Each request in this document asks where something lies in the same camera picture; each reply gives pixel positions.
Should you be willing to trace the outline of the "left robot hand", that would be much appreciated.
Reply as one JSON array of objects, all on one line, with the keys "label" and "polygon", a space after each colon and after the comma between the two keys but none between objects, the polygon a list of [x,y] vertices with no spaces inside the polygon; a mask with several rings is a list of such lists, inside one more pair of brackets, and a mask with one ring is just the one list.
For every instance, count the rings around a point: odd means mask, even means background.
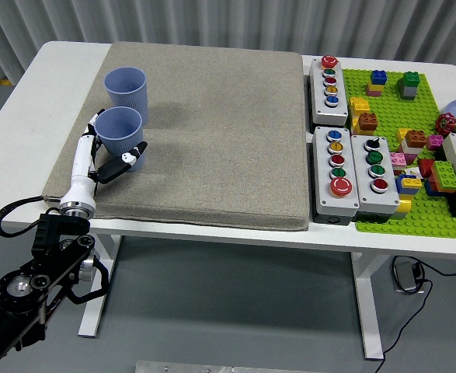
[{"label": "left robot hand", "polygon": [[97,112],[78,140],[61,213],[90,219],[96,210],[96,185],[141,168],[147,146],[139,112],[125,106]]}]

